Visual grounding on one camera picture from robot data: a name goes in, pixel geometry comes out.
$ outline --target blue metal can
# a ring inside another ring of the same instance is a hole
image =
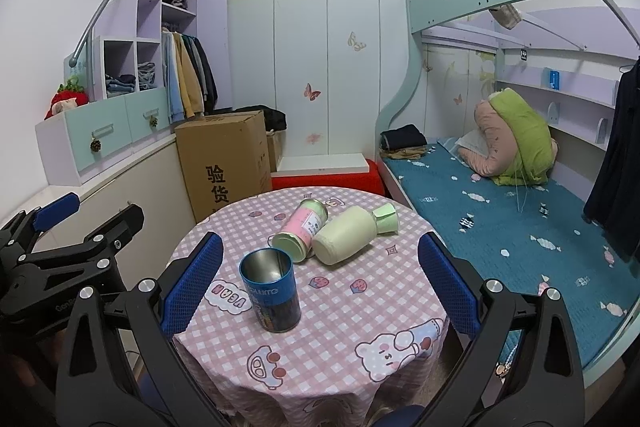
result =
[[[551,70],[549,71],[549,86],[551,89],[560,89],[560,72]]]
[[[277,248],[261,248],[245,255],[239,269],[260,325],[271,333],[296,327],[302,312],[291,258]]]

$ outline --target red butterfly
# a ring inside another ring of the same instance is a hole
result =
[[[309,99],[309,102],[313,102],[320,96],[320,91],[314,91],[311,89],[311,84],[306,84],[305,96]]]

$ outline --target white label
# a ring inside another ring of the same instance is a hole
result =
[[[314,212],[309,214],[309,217],[307,217],[305,222],[302,223],[302,228],[305,229],[311,237],[316,235],[316,233],[318,233],[322,228],[322,221],[320,221],[318,214]]]

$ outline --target brown folded clothing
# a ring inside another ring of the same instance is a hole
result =
[[[392,160],[418,160],[427,152],[426,145],[422,147],[407,147],[406,149],[398,149],[397,151],[385,151],[380,149],[380,155],[383,158],[391,158]]]

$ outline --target cardboard box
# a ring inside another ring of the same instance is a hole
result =
[[[278,171],[278,164],[282,160],[282,134],[284,131],[269,131],[267,133],[267,146],[269,147],[269,165],[271,172]]]
[[[175,129],[182,175],[196,221],[271,190],[261,111],[208,116]]]

